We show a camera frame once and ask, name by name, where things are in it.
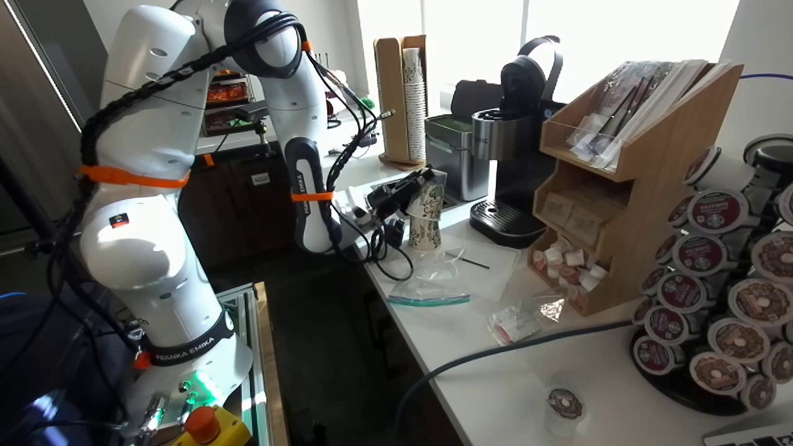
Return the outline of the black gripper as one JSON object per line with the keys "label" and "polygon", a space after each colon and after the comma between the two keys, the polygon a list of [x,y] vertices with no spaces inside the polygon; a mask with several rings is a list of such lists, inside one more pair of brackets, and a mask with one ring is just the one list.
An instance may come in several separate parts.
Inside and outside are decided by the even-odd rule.
{"label": "black gripper", "polygon": [[387,228],[388,240],[403,238],[403,217],[409,206],[418,198],[423,189],[422,175],[409,175],[403,180],[382,183],[367,194],[367,228]]}

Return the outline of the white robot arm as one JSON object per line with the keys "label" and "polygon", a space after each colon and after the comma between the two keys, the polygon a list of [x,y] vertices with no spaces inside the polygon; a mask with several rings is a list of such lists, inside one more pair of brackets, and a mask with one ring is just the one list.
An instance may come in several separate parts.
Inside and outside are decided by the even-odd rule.
{"label": "white robot arm", "polygon": [[320,165],[325,78],[300,20],[277,0],[137,6],[110,47],[100,113],[79,142],[79,255],[91,280],[142,324],[139,377],[123,391],[122,432],[195,377],[222,405],[253,368],[179,219],[199,150],[210,71],[253,75],[282,150],[294,238],[308,254],[355,248],[364,217],[334,208],[336,172]]}

